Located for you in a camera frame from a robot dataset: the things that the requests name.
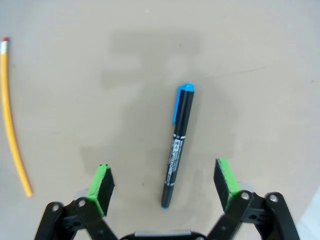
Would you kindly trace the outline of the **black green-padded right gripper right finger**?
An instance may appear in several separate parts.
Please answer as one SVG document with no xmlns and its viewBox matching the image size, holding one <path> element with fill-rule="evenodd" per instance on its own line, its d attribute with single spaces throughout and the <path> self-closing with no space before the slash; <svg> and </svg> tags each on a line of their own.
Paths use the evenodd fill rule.
<svg viewBox="0 0 320 240">
<path fill-rule="evenodd" d="M 262 240 L 298 240 L 299 234 L 283 195 L 268 192 L 264 197 L 241 189 L 229 162 L 215 160 L 213 180 L 223 209 L 208 240 L 232 240 L 243 223 L 253 224 Z"/>
</svg>

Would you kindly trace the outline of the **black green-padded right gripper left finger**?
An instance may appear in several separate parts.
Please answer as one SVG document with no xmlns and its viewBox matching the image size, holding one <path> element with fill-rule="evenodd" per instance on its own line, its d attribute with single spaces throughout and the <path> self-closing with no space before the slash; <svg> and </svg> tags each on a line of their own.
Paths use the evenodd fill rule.
<svg viewBox="0 0 320 240">
<path fill-rule="evenodd" d="M 74 199 L 68 205 L 53 201 L 46 206 L 34 238 L 73 240 L 78 231 L 86 230 L 92 240 L 116 240 L 104 220 L 114 187 L 110 166 L 101 164 L 86 196 Z"/>
</svg>

